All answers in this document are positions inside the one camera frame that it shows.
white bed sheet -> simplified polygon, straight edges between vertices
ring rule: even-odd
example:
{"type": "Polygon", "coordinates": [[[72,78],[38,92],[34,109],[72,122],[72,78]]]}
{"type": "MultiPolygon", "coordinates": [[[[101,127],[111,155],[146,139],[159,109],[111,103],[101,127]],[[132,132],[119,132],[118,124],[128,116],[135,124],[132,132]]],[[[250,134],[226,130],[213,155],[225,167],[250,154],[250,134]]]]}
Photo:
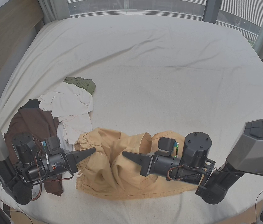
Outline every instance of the white bed sheet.
{"type": "MultiPolygon", "coordinates": [[[[246,121],[263,118],[263,63],[237,30],[151,15],[65,19],[41,29],[0,99],[0,127],[29,99],[66,76],[92,79],[93,128],[151,135],[205,132],[209,158],[220,166],[246,121]]],[[[48,223],[216,223],[253,206],[263,177],[245,174],[217,204],[194,191],[157,199],[109,201],[63,181],[61,197],[47,194],[17,205],[0,185],[0,199],[48,223]]]]}

wooden headboard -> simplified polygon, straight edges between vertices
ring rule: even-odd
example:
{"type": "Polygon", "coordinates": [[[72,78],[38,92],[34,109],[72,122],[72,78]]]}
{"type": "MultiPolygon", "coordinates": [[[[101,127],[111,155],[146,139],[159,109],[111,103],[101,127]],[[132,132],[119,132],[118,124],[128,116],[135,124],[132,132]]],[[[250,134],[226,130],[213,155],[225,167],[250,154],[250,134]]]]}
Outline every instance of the wooden headboard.
{"type": "Polygon", "coordinates": [[[38,0],[10,0],[0,7],[0,69],[42,18],[38,0]]]}

mattress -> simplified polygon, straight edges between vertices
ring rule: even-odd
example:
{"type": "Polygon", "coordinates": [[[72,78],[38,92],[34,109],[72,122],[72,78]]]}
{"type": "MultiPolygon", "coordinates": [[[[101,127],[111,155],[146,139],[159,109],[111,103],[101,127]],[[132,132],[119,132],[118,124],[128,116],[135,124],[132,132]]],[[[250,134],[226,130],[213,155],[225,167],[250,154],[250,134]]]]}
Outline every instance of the mattress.
{"type": "MultiPolygon", "coordinates": [[[[263,63],[239,31],[167,16],[106,15],[51,22],[40,30],[0,99],[2,132],[20,106],[66,76],[96,83],[93,129],[204,132],[217,167],[245,122],[263,119],[263,63]]],[[[217,205],[194,191],[103,200],[75,189],[75,178],[63,181],[63,189],[61,197],[44,191],[38,200],[18,205],[0,185],[0,200],[51,224],[211,224],[253,206],[263,177],[245,174],[217,205]]]]}

green cloth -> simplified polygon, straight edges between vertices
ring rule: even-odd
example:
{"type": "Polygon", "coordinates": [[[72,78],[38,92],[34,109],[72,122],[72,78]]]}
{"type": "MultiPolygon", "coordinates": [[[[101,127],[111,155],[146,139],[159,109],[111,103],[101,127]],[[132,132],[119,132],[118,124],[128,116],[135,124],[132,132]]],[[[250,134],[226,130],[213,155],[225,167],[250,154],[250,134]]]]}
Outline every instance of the green cloth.
{"type": "Polygon", "coordinates": [[[81,77],[66,77],[64,82],[68,84],[75,84],[77,87],[83,88],[90,94],[93,94],[96,85],[91,79],[84,79],[81,77]]]}

brown shirt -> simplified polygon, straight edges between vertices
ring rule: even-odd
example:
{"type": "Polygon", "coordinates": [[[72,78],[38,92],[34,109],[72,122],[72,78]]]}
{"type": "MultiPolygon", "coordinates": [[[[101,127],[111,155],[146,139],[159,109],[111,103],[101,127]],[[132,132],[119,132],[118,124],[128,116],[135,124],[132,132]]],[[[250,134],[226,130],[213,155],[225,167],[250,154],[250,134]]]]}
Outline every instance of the brown shirt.
{"type": "Polygon", "coordinates": [[[156,175],[141,176],[141,166],[122,155],[123,150],[144,154],[154,152],[160,137],[176,139],[179,150],[183,149],[184,137],[173,131],[151,137],[149,133],[128,136],[119,131],[96,128],[81,134],[74,144],[75,150],[95,147],[96,152],[77,164],[81,176],[77,177],[76,188],[110,200],[171,196],[197,188],[185,182],[166,181],[156,175]]]}
{"type": "MultiPolygon", "coordinates": [[[[52,117],[51,111],[42,111],[39,108],[27,108],[20,109],[13,116],[10,121],[9,129],[7,133],[4,134],[5,142],[9,150],[9,157],[12,164],[15,164],[18,161],[17,155],[14,151],[12,145],[12,137],[21,132],[30,132],[33,134],[35,139],[38,139],[40,142],[44,139],[57,135],[58,128],[58,117],[52,117]]],[[[35,143],[38,147],[38,150],[41,150],[41,143],[35,140],[35,143]]],[[[47,193],[52,193],[58,196],[61,196],[63,193],[62,183],[59,182],[46,182],[44,181],[44,188],[47,193]]]]}

